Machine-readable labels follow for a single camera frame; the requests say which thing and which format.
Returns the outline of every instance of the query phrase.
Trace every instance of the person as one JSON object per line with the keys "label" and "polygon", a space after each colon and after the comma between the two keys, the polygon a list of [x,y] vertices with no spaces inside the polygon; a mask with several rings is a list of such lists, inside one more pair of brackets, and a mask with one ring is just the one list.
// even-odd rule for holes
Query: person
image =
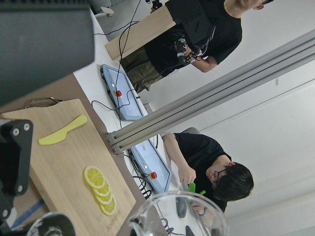
{"label": "person", "polygon": [[251,193],[254,183],[249,169],[233,162],[213,138],[203,134],[172,133],[163,135],[162,139],[169,158],[178,167],[180,182],[194,182],[195,192],[205,190],[204,196],[223,212],[227,202]]}
{"label": "person", "polygon": [[[203,55],[192,58],[193,45],[187,41],[185,57],[202,72],[208,72],[230,55],[242,40],[241,17],[244,12],[254,8],[261,10],[273,0],[199,0],[209,22],[214,25],[213,39],[203,49]],[[150,90],[150,86],[189,63],[180,64],[174,45],[176,35],[185,32],[178,24],[152,41],[121,59],[133,87],[139,93]]]}

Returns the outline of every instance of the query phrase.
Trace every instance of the glass jug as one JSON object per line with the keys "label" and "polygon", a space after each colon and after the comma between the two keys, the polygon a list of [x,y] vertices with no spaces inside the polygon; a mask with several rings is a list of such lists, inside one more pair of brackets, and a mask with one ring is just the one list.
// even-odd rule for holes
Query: glass jug
{"label": "glass jug", "polygon": [[137,236],[227,236],[223,211],[208,198],[191,192],[154,195],[129,219]]}

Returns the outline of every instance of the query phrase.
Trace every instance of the black cable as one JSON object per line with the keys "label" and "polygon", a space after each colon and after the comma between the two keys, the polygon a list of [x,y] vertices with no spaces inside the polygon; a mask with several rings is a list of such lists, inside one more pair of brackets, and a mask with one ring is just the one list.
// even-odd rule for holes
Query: black cable
{"label": "black cable", "polygon": [[142,195],[145,195],[145,194],[146,194],[146,196],[145,196],[145,199],[146,199],[146,200],[149,199],[149,198],[151,197],[152,190],[151,190],[151,189],[149,189],[149,190],[146,190],[146,189],[145,189],[145,186],[147,185],[146,180],[145,180],[143,177],[141,177],[141,176],[132,176],[132,177],[133,177],[133,178],[138,178],[138,179],[143,180],[143,182],[144,182],[145,184],[143,185],[143,182],[141,182],[141,185],[143,186],[143,188],[140,189],[140,191],[141,191]]}
{"label": "black cable", "polygon": [[157,135],[157,145],[156,145],[156,149],[158,148],[158,135]]}
{"label": "black cable", "polygon": [[[134,14],[133,14],[133,16],[132,16],[132,19],[131,19],[131,21],[130,21],[130,26],[129,26],[128,28],[126,28],[126,29],[123,31],[123,33],[120,35],[120,37],[119,37],[119,52],[120,52],[121,59],[123,58],[123,52],[124,52],[125,46],[126,46],[126,44],[127,44],[127,40],[128,40],[128,36],[129,36],[130,27],[131,27],[132,25],[136,24],[136,23],[132,23],[132,20],[133,20],[135,14],[136,14],[136,12],[137,12],[137,9],[138,9],[138,7],[139,7],[140,2],[141,2],[141,0],[139,1],[138,5],[137,5],[137,7],[136,7],[136,10],[134,11]],[[128,29],[128,33],[127,33],[125,45],[124,45],[123,50],[121,50],[120,41],[121,41],[121,38],[122,38],[124,32],[125,32],[127,29]],[[118,75],[119,75],[120,66],[121,66],[121,63],[119,62],[118,73],[117,73],[116,83],[115,83],[115,88],[116,88],[116,89],[117,89],[117,81],[118,81]],[[122,128],[122,119],[120,118],[120,110],[118,110],[118,117],[119,117],[120,127]]]}
{"label": "black cable", "polygon": [[162,221],[162,220],[165,221],[164,228],[165,228],[167,234],[168,234],[168,235],[182,235],[182,236],[186,236],[186,235],[184,235],[184,234],[173,233],[174,228],[173,228],[173,227],[169,227],[169,225],[168,225],[168,220],[163,216],[162,211],[161,211],[161,209],[160,209],[159,206],[158,206],[158,203],[157,203],[157,207],[158,207],[158,210],[159,210],[159,212],[160,212],[160,214],[161,214],[161,216],[162,216],[161,221]]}
{"label": "black cable", "polygon": [[145,179],[143,179],[143,177],[141,177],[141,176],[132,176],[133,178],[138,178],[138,179],[141,179],[141,180],[143,180],[143,181],[140,181],[140,186],[138,186],[138,188],[140,189],[140,187],[141,186],[143,186],[143,188],[141,188],[140,189],[140,191],[142,192],[143,190],[145,190],[146,191],[146,189],[145,189],[145,187],[146,187],[146,185],[147,185],[147,182],[145,181]]}
{"label": "black cable", "polygon": [[101,103],[101,102],[99,102],[99,101],[97,101],[97,100],[93,100],[93,101],[91,102],[91,105],[93,106],[93,102],[97,102],[97,103],[101,104],[102,106],[106,107],[107,109],[109,109],[109,110],[111,110],[111,111],[117,111],[118,109],[120,109],[120,108],[123,107],[123,106],[128,106],[128,105],[130,105],[130,100],[129,100],[129,97],[128,97],[128,93],[131,92],[131,91],[133,91],[133,89],[129,90],[129,91],[126,93],[126,96],[127,96],[127,99],[128,99],[128,102],[129,102],[129,103],[128,103],[128,104],[123,104],[123,105],[121,105],[121,106],[118,107],[118,108],[115,108],[115,109],[109,108],[109,107],[107,107],[106,105],[104,105],[103,103]]}
{"label": "black cable", "polygon": [[117,31],[119,31],[119,30],[121,30],[121,29],[123,29],[123,28],[125,28],[127,25],[129,25],[130,24],[130,22],[128,22],[125,26],[123,26],[123,27],[121,27],[121,28],[119,28],[119,29],[117,29],[117,30],[114,30],[114,31],[111,31],[111,32],[109,32],[109,33],[95,33],[94,35],[97,35],[97,34],[100,34],[100,35],[109,35],[109,34],[111,34],[111,33],[113,33],[113,32],[117,32]]}
{"label": "black cable", "polygon": [[[133,162],[133,160],[132,160],[128,155],[126,155],[126,154],[124,154],[124,156],[128,157],[128,158],[130,159],[130,161],[131,161],[131,164],[132,164],[133,168],[134,168],[135,170],[138,170],[138,169],[136,168],[135,163]],[[137,177],[137,178],[139,178],[139,179],[144,180],[144,182],[145,182],[145,184],[143,184],[143,182],[140,181],[140,186],[138,186],[138,188],[140,188],[141,186],[143,186],[143,188],[141,188],[140,191],[141,191],[141,192],[142,192],[142,190],[145,190],[145,191],[146,191],[146,189],[145,189],[145,187],[146,187],[146,185],[147,185],[146,180],[145,180],[144,178],[142,178],[141,176],[139,176],[138,173],[137,173],[137,171],[136,171],[136,174],[137,174],[137,176],[132,176],[132,177],[133,177],[133,178],[136,178],[136,177]]]}

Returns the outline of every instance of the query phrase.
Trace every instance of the khaki pants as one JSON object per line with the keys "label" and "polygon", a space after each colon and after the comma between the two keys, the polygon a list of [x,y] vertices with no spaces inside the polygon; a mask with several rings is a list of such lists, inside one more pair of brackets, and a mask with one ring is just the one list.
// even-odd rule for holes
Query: khaki pants
{"label": "khaki pants", "polygon": [[150,86],[163,78],[152,65],[144,47],[123,58],[120,63],[137,93],[144,89],[150,91]]}

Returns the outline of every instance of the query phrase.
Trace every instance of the hand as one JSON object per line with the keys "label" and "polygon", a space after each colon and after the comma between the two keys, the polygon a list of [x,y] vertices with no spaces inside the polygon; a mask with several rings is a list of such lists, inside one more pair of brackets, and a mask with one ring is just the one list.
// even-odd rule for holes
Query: hand
{"label": "hand", "polygon": [[197,212],[198,215],[204,215],[206,213],[205,207],[203,204],[193,201],[192,209]]}
{"label": "hand", "polygon": [[178,168],[178,176],[180,183],[189,184],[196,178],[196,171],[190,166],[184,166]]}
{"label": "hand", "polygon": [[184,45],[184,48],[185,48],[184,56],[187,57],[191,53],[191,49],[187,44]]}
{"label": "hand", "polygon": [[188,47],[187,44],[184,46],[184,48],[186,49],[186,51],[184,52],[184,56],[188,57],[188,55],[191,53],[191,49],[190,47]]}

